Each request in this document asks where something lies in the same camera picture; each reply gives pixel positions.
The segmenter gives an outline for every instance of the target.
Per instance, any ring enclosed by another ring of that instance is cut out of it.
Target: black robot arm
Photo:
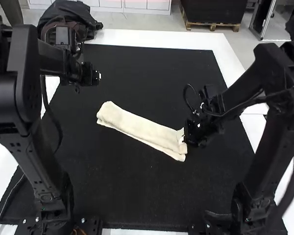
[[[185,123],[184,140],[204,147],[223,124],[233,120],[248,106],[266,102],[267,124],[244,180],[237,184],[228,216],[205,213],[206,233],[210,235],[276,234],[271,231],[294,197],[294,172],[281,203],[276,206],[276,188],[294,156],[294,42],[281,48],[259,44],[255,62],[227,90],[218,94],[212,86],[196,93],[200,107],[192,107]]]
[[[66,35],[60,36],[65,43]],[[59,76],[62,85],[91,86],[100,80],[100,73],[90,63],[78,61],[71,50],[39,40],[36,27],[0,29],[0,143],[31,183],[40,222],[31,231],[19,226],[16,234],[69,235],[74,227],[73,187],[43,134],[41,75]]]

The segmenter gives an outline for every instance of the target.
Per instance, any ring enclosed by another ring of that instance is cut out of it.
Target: black rubber mat
[[[205,149],[189,149],[184,163],[96,124],[97,111],[111,100],[159,124],[182,128],[190,114],[182,98],[185,84],[226,88],[213,52],[86,45],[85,59],[101,71],[100,85],[81,88],[80,94],[74,87],[59,87],[51,102],[64,131],[56,157],[71,177],[75,213],[98,215],[107,228],[185,231],[191,223],[202,223],[204,210],[230,212],[233,189],[253,156],[239,120],[227,123],[225,134]],[[47,116],[43,125],[56,146],[57,132]],[[20,175],[18,169],[7,192]],[[1,222],[17,224],[34,216],[33,199],[25,182]]]

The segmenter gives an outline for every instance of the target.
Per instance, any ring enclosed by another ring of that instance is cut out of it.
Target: wooden pallet
[[[180,4],[180,9],[182,13],[182,17],[184,20],[184,24],[187,30],[191,30],[192,25],[208,25],[210,26],[210,31],[215,31],[217,26],[226,26],[226,27],[232,27],[233,32],[238,32],[240,30],[240,23],[200,23],[200,22],[190,22],[187,20],[184,8],[182,4]]]

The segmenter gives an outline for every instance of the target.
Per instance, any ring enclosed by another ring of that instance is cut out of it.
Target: folded towel
[[[146,118],[121,109],[112,101],[105,102],[97,113],[97,124],[120,131],[138,141],[166,153],[178,161],[185,161],[187,145],[184,129],[173,130]]]

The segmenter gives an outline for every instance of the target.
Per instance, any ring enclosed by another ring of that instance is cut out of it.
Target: white floor
[[[39,18],[44,10],[23,9],[24,22],[26,24],[37,25]],[[146,15],[133,13],[111,13],[111,12],[91,12],[92,16],[103,22],[104,28],[113,29],[140,29],[140,30],[160,30],[160,31],[187,31],[182,20],[181,12],[178,5],[178,0],[173,0],[171,15]],[[0,9],[0,14],[3,15],[4,23],[8,23],[4,16],[4,12]],[[231,28],[217,27],[215,33],[224,33],[241,64],[247,69],[254,60],[253,49],[260,42],[249,31],[252,13],[245,13],[241,24],[240,31],[234,33]],[[210,32],[206,26],[192,28],[191,32]],[[274,36],[284,37],[283,30],[275,31]]]

